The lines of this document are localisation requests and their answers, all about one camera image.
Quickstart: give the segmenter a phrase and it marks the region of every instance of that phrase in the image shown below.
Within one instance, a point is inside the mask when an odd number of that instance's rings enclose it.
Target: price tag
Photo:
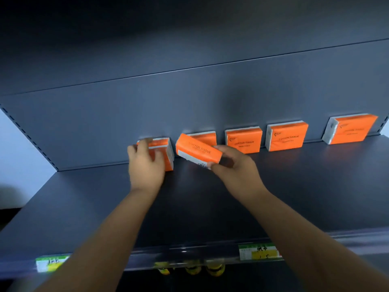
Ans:
[[[59,256],[50,256],[50,257],[38,257],[36,262],[36,269],[39,273],[46,273],[55,271],[59,268],[70,255],[59,255]]]
[[[273,243],[239,245],[240,260],[282,258]]]

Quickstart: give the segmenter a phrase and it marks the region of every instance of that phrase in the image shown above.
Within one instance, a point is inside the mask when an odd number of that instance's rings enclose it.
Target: orange packaging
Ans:
[[[304,121],[268,125],[265,147],[268,151],[302,147],[307,130],[308,124]]]
[[[178,156],[207,168],[207,162],[219,163],[222,152],[200,140],[181,134],[175,144]]]
[[[173,171],[174,153],[170,138],[153,138],[153,141],[149,143],[149,154],[153,160],[155,159],[156,149],[163,152],[163,158],[165,159],[165,171]]]
[[[260,151],[262,130],[259,126],[229,129],[224,133],[226,145],[235,147],[244,154]]]
[[[216,132],[215,131],[209,131],[209,132],[200,132],[200,133],[192,133],[187,134],[190,137],[193,137],[197,140],[200,140],[201,142],[204,142],[205,144],[209,146],[216,146]]]
[[[331,117],[322,139],[327,144],[363,141],[376,119],[372,114]]]

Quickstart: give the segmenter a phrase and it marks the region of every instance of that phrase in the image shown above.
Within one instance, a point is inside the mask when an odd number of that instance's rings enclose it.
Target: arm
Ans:
[[[233,168],[208,166],[261,224],[308,290],[389,291],[385,275],[272,195],[249,156],[228,146],[217,149],[233,160]]]
[[[36,291],[114,291],[127,265],[142,221],[165,176],[160,151],[155,161],[148,140],[128,147],[131,191],[98,230]]]

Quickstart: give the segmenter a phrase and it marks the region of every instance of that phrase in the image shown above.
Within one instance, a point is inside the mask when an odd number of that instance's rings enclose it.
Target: hand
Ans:
[[[127,148],[128,172],[131,191],[140,190],[155,197],[165,177],[165,161],[163,153],[158,149],[155,149],[155,160],[151,159],[149,142],[151,138],[145,138],[139,142],[137,149],[136,146]]]
[[[223,181],[231,195],[244,206],[247,207],[250,201],[261,193],[268,192],[252,158],[233,147],[215,146],[215,148],[232,159],[234,166],[228,168],[214,162],[208,162],[207,165]]]

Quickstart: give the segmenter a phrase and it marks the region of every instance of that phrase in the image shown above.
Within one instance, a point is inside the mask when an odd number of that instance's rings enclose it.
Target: person's left hand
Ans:
[[[163,153],[155,149],[155,160],[149,154],[151,138],[142,139],[138,147],[127,148],[129,158],[129,179],[131,191],[140,190],[150,195],[157,195],[165,177],[165,161]]]

